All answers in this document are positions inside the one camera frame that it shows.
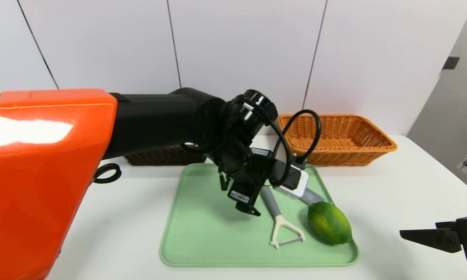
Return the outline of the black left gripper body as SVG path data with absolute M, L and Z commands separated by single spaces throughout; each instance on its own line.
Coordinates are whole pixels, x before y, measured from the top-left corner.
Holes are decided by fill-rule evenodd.
M 254 208 L 262 188 L 262 174 L 239 171 L 228 174 L 227 178 L 232 181 L 229 198 L 235 200 L 241 208 Z

